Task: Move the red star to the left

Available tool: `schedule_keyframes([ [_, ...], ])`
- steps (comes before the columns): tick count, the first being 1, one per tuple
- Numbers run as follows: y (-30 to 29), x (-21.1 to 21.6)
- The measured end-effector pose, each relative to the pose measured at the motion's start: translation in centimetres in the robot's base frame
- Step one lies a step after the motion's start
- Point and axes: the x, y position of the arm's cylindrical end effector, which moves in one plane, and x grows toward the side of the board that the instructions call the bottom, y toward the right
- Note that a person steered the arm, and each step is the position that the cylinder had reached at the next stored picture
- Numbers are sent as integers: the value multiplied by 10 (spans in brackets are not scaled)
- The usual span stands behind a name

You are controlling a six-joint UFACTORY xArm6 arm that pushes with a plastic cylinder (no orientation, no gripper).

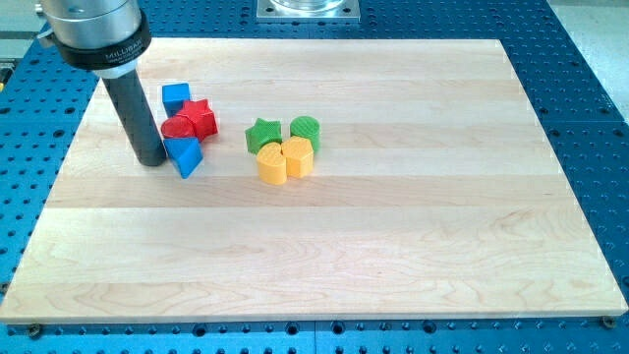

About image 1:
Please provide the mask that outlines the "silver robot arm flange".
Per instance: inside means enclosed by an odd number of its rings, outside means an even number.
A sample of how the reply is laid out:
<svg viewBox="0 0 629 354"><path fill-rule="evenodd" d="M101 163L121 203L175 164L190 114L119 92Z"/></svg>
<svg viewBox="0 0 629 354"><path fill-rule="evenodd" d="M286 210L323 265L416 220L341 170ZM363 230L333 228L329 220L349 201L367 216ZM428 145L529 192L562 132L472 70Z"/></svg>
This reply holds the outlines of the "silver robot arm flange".
<svg viewBox="0 0 629 354"><path fill-rule="evenodd" d="M107 80L135 71L151 34L137 0L41 0L48 23L38 39L63 60Z"/></svg>

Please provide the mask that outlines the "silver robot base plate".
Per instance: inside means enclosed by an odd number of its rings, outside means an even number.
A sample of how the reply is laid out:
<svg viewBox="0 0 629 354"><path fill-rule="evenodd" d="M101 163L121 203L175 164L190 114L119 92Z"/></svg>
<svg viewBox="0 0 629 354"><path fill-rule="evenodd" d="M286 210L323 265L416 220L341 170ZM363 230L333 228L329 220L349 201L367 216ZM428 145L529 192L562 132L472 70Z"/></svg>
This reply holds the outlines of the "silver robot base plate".
<svg viewBox="0 0 629 354"><path fill-rule="evenodd" d="M359 0L257 0L258 23L358 23Z"/></svg>

